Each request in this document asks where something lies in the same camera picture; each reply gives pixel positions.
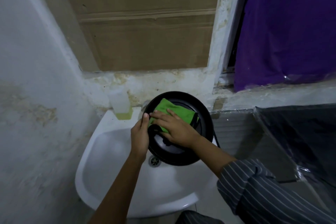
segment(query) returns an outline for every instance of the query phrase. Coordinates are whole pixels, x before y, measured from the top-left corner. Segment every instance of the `person's left hand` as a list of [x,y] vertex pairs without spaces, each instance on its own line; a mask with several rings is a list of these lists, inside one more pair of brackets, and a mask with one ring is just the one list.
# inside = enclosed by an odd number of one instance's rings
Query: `person's left hand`
[[139,158],[142,162],[146,159],[149,145],[148,123],[149,115],[144,113],[142,119],[131,129],[132,148],[130,155]]

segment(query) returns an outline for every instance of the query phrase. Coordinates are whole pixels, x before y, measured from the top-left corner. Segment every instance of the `gray striped clothing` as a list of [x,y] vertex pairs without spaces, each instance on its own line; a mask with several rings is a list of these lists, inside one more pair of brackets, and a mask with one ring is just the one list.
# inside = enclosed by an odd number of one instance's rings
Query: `gray striped clothing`
[[[246,224],[336,224],[336,217],[282,187],[259,160],[237,160],[224,167],[217,182],[223,199]],[[176,224],[222,224],[194,211],[184,211]]]

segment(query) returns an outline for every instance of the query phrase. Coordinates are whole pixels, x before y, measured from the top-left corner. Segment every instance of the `sink basin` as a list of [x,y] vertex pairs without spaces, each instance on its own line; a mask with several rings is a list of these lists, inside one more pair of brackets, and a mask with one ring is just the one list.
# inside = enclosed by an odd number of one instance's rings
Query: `sink basin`
[[[141,118],[141,108],[134,108],[131,120],[118,120],[107,111],[93,133],[76,172],[79,196],[97,209],[131,150],[130,129]],[[149,165],[148,151],[143,163],[128,218],[169,214],[196,203],[216,186],[217,177],[202,161],[177,167],[161,163]]]

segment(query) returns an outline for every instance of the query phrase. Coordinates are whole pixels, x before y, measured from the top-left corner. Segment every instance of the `rolled-up sleeve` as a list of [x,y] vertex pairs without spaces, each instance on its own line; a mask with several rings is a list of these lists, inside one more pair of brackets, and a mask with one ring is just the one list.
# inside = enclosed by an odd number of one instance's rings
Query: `rolled-up sleeve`
[[336,223],[335,216],[282,187],[257,159],[225,166],[217,188],[246,223]]

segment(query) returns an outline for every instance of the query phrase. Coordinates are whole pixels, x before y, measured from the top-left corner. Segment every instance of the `person's right arm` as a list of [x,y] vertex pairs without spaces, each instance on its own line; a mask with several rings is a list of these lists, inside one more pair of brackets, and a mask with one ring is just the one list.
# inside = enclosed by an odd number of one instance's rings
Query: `person's right arm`
[[336,223],[335,216],[282,187],[258,160],[237,160],[216,147],[174,112],[151,113],[169,141],[191,148],[219,178],[217,188],[245,223]]

